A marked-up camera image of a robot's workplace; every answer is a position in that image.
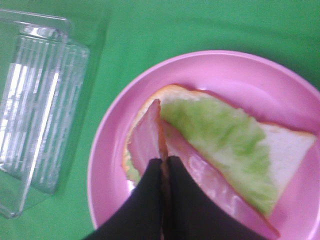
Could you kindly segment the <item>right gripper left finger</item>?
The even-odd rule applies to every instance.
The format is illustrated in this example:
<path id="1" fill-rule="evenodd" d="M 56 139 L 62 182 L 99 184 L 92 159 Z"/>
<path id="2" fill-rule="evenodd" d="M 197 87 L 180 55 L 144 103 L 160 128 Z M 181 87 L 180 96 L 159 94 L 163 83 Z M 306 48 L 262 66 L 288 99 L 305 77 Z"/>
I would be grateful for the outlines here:
<path id="1" fill-rule="evenodd" d="M 162 160 L 150 159 L 125 203 L 86 240 L 160 240 L 162 238 Z"/>

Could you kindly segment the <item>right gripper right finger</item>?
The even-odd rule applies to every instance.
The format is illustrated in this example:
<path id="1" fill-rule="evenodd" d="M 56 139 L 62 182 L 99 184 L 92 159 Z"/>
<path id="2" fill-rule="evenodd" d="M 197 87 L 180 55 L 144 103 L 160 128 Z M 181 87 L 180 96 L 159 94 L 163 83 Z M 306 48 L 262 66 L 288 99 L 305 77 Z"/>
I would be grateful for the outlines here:
<path id="1" fill-rule="evenodd" d="M 196 184 L 181 159 L 170 156 L 171 210 L 168 240 L 264 240 L 265 237 L 232 218 Z"/>

